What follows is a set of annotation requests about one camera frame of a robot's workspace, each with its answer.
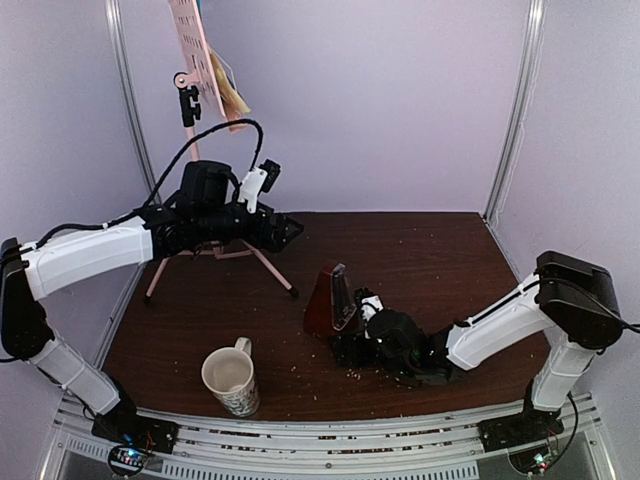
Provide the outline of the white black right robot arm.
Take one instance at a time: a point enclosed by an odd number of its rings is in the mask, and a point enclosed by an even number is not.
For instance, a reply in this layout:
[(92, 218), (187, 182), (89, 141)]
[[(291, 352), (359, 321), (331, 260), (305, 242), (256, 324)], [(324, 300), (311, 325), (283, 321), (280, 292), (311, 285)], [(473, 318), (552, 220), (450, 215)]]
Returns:
[(534, 272), (502, 299), (433, 334), (408, 314), (384, 307), (368, 289), (357, 291), (356, 306), (360, 326), (329, 339), (337, 363), (379, 365), (411, 387), (446, 385), (526, 337), (559, 329), (561, 342), (529, 383), (523, 411), (510, 419), (513, 433), (526, 442), (557, 418), (594, 356), (625, 328), (610, 273), (555, 251), (540, 254)]

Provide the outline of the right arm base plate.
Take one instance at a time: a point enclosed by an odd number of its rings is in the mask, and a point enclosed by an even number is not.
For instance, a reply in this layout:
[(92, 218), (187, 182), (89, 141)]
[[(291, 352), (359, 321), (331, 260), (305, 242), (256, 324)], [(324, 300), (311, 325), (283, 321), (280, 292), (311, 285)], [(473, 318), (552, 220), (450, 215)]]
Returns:
[(493, 452), (545, 440), (552, 432), (564, 432), (563, 423), (549, 416), (525, 416), (523, 413), (478, 424), (479, 437), (485, 452)]

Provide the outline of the clear plastic metronome cover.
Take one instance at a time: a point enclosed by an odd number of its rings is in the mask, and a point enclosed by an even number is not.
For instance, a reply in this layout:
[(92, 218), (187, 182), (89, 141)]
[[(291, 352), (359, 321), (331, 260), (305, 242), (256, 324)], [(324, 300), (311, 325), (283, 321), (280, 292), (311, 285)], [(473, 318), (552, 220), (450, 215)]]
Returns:
[(338, 263), (331, 272), (332, 327), (335, 331), (344, 330), (356, 313), (350, 283), (346, 275), (346, 266)]

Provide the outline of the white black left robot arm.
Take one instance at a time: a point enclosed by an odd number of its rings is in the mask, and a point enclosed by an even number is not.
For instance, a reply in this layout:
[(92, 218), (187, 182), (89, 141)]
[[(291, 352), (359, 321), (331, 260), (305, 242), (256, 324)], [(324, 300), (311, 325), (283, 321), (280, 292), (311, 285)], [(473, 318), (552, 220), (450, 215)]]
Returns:
[(123, 444), (144, 424), (123, 388), (91, 366), (48, 325), (42, 299), (65, 287), (129, 265), (164, 260), (207, 243), (240, 240), (281, 252), (301, 223), (258, 199), (280, 173), (267, 160), (239, 180), (230, 166), (192, 161), (163, 204), (139, 207), (101, 225), (65, 224), (37, 242), (9, 238), (1, 246), (1, 345), (9, 359), (29, 362), (82, 400)]

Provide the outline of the dark red wooden metronome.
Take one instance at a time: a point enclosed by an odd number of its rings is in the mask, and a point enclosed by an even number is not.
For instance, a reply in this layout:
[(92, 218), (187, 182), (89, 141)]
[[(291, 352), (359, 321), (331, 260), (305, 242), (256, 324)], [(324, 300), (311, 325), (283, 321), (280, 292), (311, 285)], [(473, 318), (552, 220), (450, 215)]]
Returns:
[(307, 304), (303, 319), (304, 332), (314, 338), (326, 339), (332, 336), (354, 333), (360, 326), (359, 313), (356, 313), (347, 327), (337, 332), (332, 327), (331, 272), (340, 262), (328, 261), (317, 275), (313, 292)]

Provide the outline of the pink music stand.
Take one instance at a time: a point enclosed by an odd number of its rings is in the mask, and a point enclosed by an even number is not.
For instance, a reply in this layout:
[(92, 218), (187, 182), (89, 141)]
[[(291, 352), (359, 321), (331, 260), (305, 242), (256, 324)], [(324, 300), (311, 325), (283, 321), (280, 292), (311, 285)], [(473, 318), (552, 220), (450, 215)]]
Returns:
[[(256, 256), (292, 297), (298, 297), (298, 290), (265, 257), (264, 254), (268, 251), (253, 247), (244, 240), (254, 214), (250, 214), (245, 205), (238, 202), (238, 195), (240, 183), (248, 172), (244, 177), (238, 178), (230, 165), (205, 160), (199, 155), (197, 143), (206, 135), (196, 132), (195, 125), (201, 117), (201, 105), (214, 103), (203, 89), (202, 77), (196, 64), (198, 45), (195, 2), (172, 1), (169, 6), (186, 61), (185, 71), (175, 74), (174, 85), (179, 95), (187, 141), (157, 180), (156, 188), (162, 186), (182, 155), (190, 154), (191, 159), (185, 165), (176, 191), (164, 202), (143, 204), (138, 210), (151, 232), (153, 259), (159, 264), (144, 295), (144, 301), (151, 301), (170, 258), (186, 254), (198, 256), (201, 253), (210, 254), (216, 259), (225, 258), (228, 255), (224, 250), (225, 246), (235, 240), (241, 241), (246, 247), (242, 252), (236, 252), (236, 257)], [(264, 138), (261, 125), (245, 116), (231, 121), (224, 118), (223, 123), (208, 131), (216, 133), (222, 129), (239, 130), (245, 126), (254, 128), (259, 140)]]

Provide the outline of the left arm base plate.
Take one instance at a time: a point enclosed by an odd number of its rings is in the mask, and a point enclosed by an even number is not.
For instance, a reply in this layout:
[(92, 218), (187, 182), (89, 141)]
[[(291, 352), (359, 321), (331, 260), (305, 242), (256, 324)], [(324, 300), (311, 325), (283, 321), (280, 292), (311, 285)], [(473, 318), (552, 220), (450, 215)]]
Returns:
[(93, 422), (91, 434), (118, 444), (134, 446), (151, 453), (171, 454), (178, 436), (179, 426), (175, 422), (149, 417), (137, 417), (134, 426), (125, 433), (117, 433), (111, 426), (98, 420)]

